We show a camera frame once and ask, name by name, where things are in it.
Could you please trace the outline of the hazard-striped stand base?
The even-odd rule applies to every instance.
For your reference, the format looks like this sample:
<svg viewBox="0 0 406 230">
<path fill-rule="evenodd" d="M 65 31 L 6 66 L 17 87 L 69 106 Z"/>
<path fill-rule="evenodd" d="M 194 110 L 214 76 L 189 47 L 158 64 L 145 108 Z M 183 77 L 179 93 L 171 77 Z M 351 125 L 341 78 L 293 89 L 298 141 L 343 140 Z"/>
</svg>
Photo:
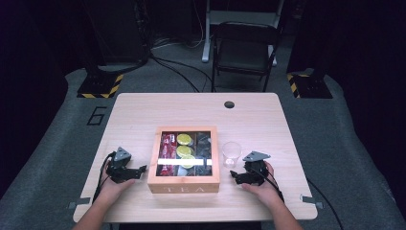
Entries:
<svg viewBox="0 0 406 230">
<path fill-rule="evenodd" d="M 298 99 L 332 99 L 332 95 L 323 80 L 315 80 L 310 75 L 287 75 L 291 91 Z"/>
<path fill-rule="evenodd" d="M 97 79 L 86 77 L 77 91 L 77 97 L 86 99 L 113 98 L 123 77 L 123 75 L 104 76 Z"/>
</svg>

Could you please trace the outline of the black equipment cabinet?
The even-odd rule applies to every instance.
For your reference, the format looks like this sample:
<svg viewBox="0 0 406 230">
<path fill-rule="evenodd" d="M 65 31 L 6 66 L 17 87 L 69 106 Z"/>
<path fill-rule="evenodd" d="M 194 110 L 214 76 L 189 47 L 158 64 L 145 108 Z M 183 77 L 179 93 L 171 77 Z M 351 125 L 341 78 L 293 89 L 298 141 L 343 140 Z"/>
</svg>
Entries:
<svg viewBox="0 0 406 230">
<path fill-rule="evenodd" d="M 145 18 L 137 0 L 83 0 L 106 63 L 147 59 Z"/>
</svg>

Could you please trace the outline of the person's right hand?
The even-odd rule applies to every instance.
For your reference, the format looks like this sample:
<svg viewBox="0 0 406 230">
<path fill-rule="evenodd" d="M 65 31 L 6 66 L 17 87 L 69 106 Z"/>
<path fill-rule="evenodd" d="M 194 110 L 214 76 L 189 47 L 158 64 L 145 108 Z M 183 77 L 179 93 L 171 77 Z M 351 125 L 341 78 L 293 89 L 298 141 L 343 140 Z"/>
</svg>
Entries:
<svg viewBox="0 0 406 230">
<path fill-rule="evenodd" d="M 260 186 L 253 186 L 244 183 L 241 187 L 245 191 L 254 194 L 270 210 L 272 205 L 277 204 L 278 202 L 284 202 L 279 195 L 279 187 L 273 175 L 273 167 L 267 161 L 265 161 L 265 165 L 268 170 L 268 182 L 264 182 Z"/>
</svg>

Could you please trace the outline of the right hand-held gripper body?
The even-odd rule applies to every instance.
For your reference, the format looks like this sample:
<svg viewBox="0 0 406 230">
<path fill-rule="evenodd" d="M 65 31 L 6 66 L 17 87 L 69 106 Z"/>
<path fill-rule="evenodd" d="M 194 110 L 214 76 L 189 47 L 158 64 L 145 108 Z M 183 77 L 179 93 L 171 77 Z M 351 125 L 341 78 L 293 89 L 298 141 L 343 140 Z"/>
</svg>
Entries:
<svg viewBox="0 0 406 230">
<path fill-rule="evenodd" d="M 244 158 L 244 169 L 246 173 L 243 179 L 251 180 L 252 184 L 261 185 L 268 176 L 268 170 L 264 160 L 270 158 L 269 154 L 258 151 L 251 151 Z"/>
</svg>

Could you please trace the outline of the clear plastic cup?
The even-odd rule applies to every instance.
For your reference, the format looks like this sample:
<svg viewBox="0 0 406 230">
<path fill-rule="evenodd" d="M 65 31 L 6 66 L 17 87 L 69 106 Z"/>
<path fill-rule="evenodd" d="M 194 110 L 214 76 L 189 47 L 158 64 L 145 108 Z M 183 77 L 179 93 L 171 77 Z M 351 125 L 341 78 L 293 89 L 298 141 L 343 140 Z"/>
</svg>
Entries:
<svg viewBox="0 0 406 230">
<path fill-rule="evenodd" d="M 223 166 L 229 169 L 237 165 L 237 161 L 241 156 L 241 145 L 236 142 L 225 143 L 222 147 Z"/>
</svg>

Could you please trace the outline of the yellow-green round capsule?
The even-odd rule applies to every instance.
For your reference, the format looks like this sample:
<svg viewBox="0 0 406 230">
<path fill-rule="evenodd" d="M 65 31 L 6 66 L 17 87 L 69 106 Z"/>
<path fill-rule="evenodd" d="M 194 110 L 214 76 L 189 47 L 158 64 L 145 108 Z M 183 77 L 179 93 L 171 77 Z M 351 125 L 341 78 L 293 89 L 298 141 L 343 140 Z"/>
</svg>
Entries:
<svg viewBox="0 0 406 230">
<path fill-rule="evenodd" d="M 177 143 L 182 146 L 191 146 L 193 144 L 193 139 L 187 133 L 180 133 L 177 135 Z"/>
<path fill-rule="evenodd" d="M 194 160 L 195 157 L 193 155 L 185 155 L 181 157 L 181 160 L 183 161 L 183 163 L 181 164 L 181 166 L 185 169 L 190 169 L 194 166 L 194 164 L 191 163 L 192 160 Z"/>
<path fill-rule="evenodd" d="M 176 149 L 176 153 L 180 158 L 182 158 L 184 156 L 192 155 L 192 149 L 188 146 L 179 146 Z"/>
</svg>

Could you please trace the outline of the pile of red packets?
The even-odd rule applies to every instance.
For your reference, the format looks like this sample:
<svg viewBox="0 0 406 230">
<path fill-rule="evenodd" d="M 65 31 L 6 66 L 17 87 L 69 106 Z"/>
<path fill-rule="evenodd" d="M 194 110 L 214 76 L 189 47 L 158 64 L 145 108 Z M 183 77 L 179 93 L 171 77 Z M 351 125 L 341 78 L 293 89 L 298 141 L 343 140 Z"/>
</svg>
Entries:
<svg viewBox="0 0 406 230">
<path fill-rule="evenodd" d="M 163 133 L 161 138 L 161 147 L 159 157 L 163 159 L 176 158 L 176 140 L 174 133 Z M 173 176 L 174 169 L 172 165 L 161 165 L 158 172 L 160 176 Z"/>
</svg>

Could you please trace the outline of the wooden tea box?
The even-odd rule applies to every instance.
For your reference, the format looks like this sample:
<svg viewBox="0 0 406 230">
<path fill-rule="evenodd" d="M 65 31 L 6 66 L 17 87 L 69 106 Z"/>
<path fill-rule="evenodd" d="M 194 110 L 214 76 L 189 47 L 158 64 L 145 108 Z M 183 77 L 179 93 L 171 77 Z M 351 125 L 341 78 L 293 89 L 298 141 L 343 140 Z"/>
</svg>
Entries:
<svg viewBox="0 0 406 230">
<path fill-rule="evenodd" d="M 196 136 L 198 132 L 206 132 L 210 135 L 211 158 L 207 160 L 212 168 L 212 174 L 199 176 L 196 174 L 196 167 L 203 164 L 202 159 L 196 158 Z M 159 157 L 161 138 L 163 133 L 174 133 L 175 140 L 180 133 L 187 133 L 193 139 L 193 144 L 188 146 L 192 149 L 195 157 L 191 161 L 194 166 L 185 169 L 181 166 L 183 161 L 176 153 L 175 159 L 163 159 Z M 158 174 L 161 165 L 172 165 L 173 176 L 160 176 Z M 215 126 L 160 126 L 155 132 L 155 143 L 153 146 L 147 184 L 154 194 L 196 194 L 196 193 L 217 193 L 220 184 L 219 153 L 217 147 L 217 128 Z"/>
</svg>

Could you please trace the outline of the white desk frame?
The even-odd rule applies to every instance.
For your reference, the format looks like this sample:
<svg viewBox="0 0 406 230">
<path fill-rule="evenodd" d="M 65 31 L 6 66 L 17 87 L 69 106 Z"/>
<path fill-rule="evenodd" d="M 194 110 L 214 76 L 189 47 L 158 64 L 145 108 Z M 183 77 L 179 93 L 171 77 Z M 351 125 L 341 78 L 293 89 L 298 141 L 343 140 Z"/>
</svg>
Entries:
<svg viewBox="0 0 406 230">
<path fill-rule="evenodd" d="M 241 21 L 248 23 L 260 23 L 277 27 L 282 16 L 284 1 L 285 0 L 278 0 L 278 7 L 275 12 L 253 12 L 213 11 L 211 9 L 211 0 L 206 0 L 205 41 L 201 60 L 204 63 L 207 63 L 210 60 L 212 25 L 218 25 L 225 21 Z"/>
</svg>

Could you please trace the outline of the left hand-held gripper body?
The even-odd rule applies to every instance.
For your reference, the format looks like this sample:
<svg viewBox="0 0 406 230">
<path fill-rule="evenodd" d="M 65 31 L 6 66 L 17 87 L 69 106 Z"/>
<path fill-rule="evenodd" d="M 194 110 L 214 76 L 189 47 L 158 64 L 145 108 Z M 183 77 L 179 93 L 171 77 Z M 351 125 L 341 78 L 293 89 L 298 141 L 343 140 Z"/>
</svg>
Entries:
<svg viewBox="0 0 406 230">
<path fill-rule="evenodd" d="M 125 149 L 118 147 L 112 152 L 112 159 L 108 163 L 106 173 L 116 183 L 122 183 L 127 180 L 128 173 L 140 173 L 137 169 L 129 169 L 126 165 L 131 159 L 131 154 Z"/>
</svg>

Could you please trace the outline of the grey table bracket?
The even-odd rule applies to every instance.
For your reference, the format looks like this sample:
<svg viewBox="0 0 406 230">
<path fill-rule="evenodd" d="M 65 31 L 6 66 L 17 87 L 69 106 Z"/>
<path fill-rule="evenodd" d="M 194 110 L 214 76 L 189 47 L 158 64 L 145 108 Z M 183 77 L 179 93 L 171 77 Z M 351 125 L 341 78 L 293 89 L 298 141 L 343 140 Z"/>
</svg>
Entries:
<svg viewBox="0 0 406 230">
<path fill-rule="evenodd" d="M 76 207 L 78 205 L 89 204 L 90 200 L 91 200 L 91 197 L 81 197 L 75 201 L 70 201 L 66 208 L 67 209 L 76 209 Z"/>
<path fill-rule="evenodd" d="M 300 200 L 303 203 L 313 204 L 317 209 L 324 209 L 325 208 L 323 202 L 317 201 L 312 196 L 300 195 Z"/>
</svg>

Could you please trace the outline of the black folding chair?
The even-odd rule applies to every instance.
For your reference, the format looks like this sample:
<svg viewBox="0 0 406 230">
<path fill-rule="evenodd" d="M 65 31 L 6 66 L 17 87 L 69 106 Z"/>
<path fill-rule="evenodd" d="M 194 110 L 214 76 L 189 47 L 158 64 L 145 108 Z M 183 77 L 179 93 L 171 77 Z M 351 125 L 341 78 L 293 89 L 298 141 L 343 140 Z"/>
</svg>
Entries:
<svg viewBox="0 0 406 230">
<path fill-rule="evenodd" d="M 217 25 L 213 36 L 211 91 L 215 92 L 215 76 L 220 72 L 265 78 L 265 92 L 280 40 L 274 26 L 226 21 Z"/>
</svg>

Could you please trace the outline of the pile of dark tea bags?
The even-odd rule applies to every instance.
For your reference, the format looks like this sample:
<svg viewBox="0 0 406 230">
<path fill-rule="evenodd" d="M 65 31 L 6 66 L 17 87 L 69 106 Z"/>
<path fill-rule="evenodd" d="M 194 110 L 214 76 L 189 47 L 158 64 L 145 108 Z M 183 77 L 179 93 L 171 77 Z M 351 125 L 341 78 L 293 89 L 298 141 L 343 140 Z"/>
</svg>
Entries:
<svg viewBox="0 0 406 230">
<path fill-rule="evenodd" d="M 210 135 L 206 132 L 198 132 L 196 136 L 196 158 L 202 159 L 203 164 L 196 167 L 196 174 L 199 176 L 208 176 L 212 174 L 212 168 L 208 165 L 207 160 L 211 158 Z"/>
</svg>

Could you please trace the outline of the person's left hand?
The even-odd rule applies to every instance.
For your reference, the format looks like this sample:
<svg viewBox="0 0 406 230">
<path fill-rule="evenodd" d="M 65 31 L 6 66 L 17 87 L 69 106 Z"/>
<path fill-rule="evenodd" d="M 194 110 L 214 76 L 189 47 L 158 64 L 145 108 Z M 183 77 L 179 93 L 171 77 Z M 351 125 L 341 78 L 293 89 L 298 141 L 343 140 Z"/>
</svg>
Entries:
<svg viewBox="0 0 406 230">
<path fill-rule="evenodd" d="M 104 175 L 101 179 L 101 189 L 95 203 L 111 206 L 135 182 L 135 179 L 129 179 L 122 183 L 116 183 L 108 175 Z"/>
</svg>

